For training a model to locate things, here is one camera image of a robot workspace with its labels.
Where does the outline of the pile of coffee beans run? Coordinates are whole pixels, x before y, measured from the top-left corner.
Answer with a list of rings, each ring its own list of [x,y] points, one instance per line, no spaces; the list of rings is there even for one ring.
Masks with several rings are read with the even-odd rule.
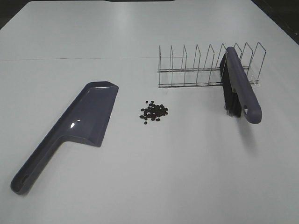
[[[146,125],[149,121],[159,122],[162,117],[169,114],[169,108],[163,104],[156,104],[154,100],[145,101],[146,106],[140,109],[140,119],[144,120]]]

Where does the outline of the purple plastic dustpan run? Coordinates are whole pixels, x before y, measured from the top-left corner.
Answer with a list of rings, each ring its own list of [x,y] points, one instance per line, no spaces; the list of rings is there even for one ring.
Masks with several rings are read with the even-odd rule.
[[[19,195],[30,191],[54,153],[65,142],[102,145],[118,93],[108,81],[90,82],[76,96],[11,181]]]

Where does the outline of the purple hand brush black bristles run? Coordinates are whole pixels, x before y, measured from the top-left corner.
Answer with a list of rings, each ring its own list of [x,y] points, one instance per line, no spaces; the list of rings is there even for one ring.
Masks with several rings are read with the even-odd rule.
[[[243,113],[249,123],[259,124],[262,110],[234,47],[226,48],[220,72],[227,114],[239,118]]]

